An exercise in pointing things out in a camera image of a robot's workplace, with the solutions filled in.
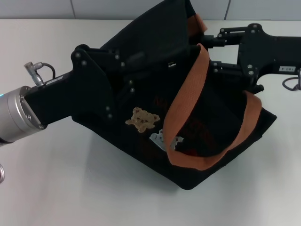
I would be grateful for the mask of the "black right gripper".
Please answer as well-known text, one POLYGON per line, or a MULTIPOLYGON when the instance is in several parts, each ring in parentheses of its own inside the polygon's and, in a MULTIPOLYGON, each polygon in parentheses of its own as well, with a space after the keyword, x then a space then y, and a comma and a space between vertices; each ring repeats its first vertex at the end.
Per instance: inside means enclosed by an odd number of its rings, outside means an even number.
POLYGON ((267 74, 296 75, 296 90, 301 89, 301 38, 272 36, 260 24, 246 27, 221 28, 214 35, 203 35, 206 48, 239 45, 238 64, 210 60, 210 72, 215 75, 243 77, 251 89, 267 74))

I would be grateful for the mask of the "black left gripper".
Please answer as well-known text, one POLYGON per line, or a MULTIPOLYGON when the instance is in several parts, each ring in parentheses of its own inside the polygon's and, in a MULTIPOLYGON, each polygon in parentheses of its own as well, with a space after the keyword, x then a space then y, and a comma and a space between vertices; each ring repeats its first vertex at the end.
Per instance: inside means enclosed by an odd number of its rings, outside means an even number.
POLYGON ((104 70, 138 68, 145 62, 145 53, 126 56, 79 45, 71 61, 70 72, 25 94, 30 108, 44 125, 85 113, 113 123, 113 117, 134 96, 135 86, 133 80, 113 79, 110 83, 104 70))

